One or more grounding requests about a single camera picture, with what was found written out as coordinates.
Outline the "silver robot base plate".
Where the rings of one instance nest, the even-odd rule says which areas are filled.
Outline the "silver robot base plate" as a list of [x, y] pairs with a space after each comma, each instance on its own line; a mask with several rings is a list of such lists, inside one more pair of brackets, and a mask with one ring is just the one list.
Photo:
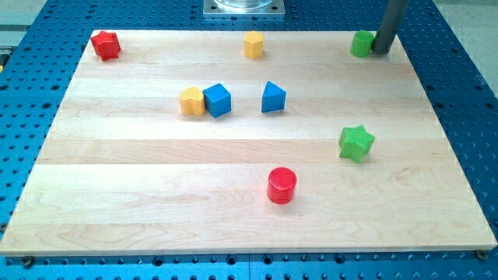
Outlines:
[[204, 0], [202, 11], [213, 18], [286, 14], [284, 0]]

